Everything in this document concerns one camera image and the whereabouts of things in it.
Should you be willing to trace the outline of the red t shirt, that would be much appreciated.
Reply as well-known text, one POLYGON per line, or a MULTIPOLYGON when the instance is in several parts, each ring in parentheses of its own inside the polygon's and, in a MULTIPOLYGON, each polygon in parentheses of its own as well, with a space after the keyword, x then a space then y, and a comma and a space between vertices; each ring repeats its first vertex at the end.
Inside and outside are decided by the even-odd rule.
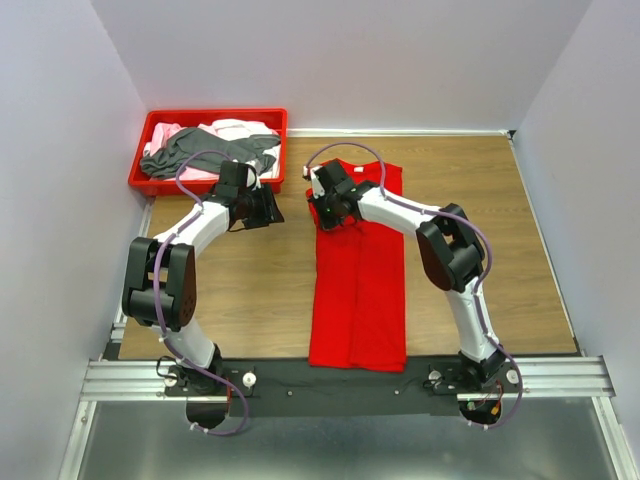
POLYGON ((406 353, 403 235, 348 218, 316 230, 308 360, 315 367, 399 373, 406 353))

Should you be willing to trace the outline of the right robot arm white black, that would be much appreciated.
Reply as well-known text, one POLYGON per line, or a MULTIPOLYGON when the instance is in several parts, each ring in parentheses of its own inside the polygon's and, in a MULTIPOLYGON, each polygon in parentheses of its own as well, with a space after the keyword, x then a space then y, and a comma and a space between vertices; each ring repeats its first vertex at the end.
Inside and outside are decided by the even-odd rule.
POLYGON ((347 219, 365 221, 415 238, 428 280, 442 290, 456 324, 460 382, 480 392, 493 384, 507 356, 491 325, 483 282, 493 256, 484 234, 457 204, 436 207, 410 201, 381 183, 357 183, 339 161, 305 166, 310 203, 325 230, 347 219))

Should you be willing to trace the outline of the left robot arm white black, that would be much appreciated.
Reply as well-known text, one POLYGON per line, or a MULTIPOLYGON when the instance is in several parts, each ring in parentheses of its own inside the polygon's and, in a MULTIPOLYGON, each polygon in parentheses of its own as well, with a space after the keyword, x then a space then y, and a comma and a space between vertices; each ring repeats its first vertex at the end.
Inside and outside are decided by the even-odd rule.
POLYGON ((263 185, 255 166, 225 160, 219 178, 205 195, 179 190, 194 205, 176 225, 153 238, 137 237, 129 247, 122 311, 150 328, 187 373, 187 382, 201 395, 214 393, 223 378, 219 347, 195 319, 196 261, 210 243, 240 222, 248 230, 282 223, 275 194, 263 185))

